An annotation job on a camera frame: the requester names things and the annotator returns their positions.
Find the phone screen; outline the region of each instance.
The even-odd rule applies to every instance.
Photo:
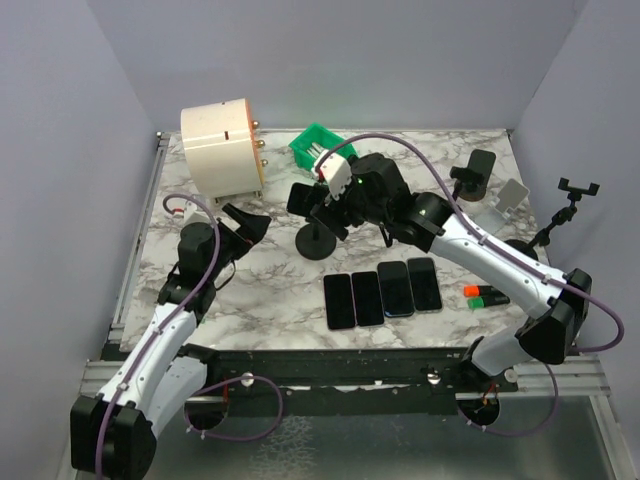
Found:
[[[404,262],[382,262],[378,264],[378,278],[382,305],[387,317],[413,315],[413,299],[409,272]]]
[[[351,278],[346,273],[326,275],[323,278],[324,301],[329,330],[344,330],[356,326],[353,308]]]
[[[493,165],[496,163],[496,154],[486,150],[474,150],[469,157],[467,168],[483,176],[483,182],[473,191],[468,191],[465,186],[460,191],[460,198],[469,202],[482,200],[487,193],[487,185],[491,178]]]
[[[353,300],[356,306],[356,323],[360,327],[374,327],[384,323],[382,298],[376,272],[351,274]]]
[[[416,310],[419,312],[442,310],[442,298],[433,260],[431,258],[410,258],[407,265]]]

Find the green highlighter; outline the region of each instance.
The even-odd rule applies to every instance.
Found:
[[[471,310],[485,307],[495,307],[497,305],[507,305],[511,303],[511,299],[506,295],[483,295],[481,297],[473,297],[467,300],[467,305]]]

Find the metal screw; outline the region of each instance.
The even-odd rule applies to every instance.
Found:
[[[437,385],[440,383],[440,380],[442,379],[440,378],[440,375],[438,375],[436,372],[431,372],[431,373],[427,373],[427,380],[431,385]]]
[[[504,371],[504,379],[509,383],[516,383],[518,381],[518,374],[513,368],[508,368]]]

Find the green holder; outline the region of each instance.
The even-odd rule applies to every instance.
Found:
[[[293,150],[293,157],[296,160],[296,165],[305,170],[311,171],[316,159],[309,155],[307,150],[311,148],[313,142],[322,145],[324,148],[332,148],[339,143],[344,142],[344,138],[335,133],[327,130],[319,123],[312,123],[304,132],[298,135],[293,142],[289,144],[291,150]],[[357,155],[356,149],[352,145],[346,145],[337,152],[344,158],[349,158],[351,155]]]

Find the white cylindrical device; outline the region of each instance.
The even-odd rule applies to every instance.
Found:
[[[180,126],[191,177],[198,191],[217,199],[260,192],[264,184],[246,98],[185,108]]]

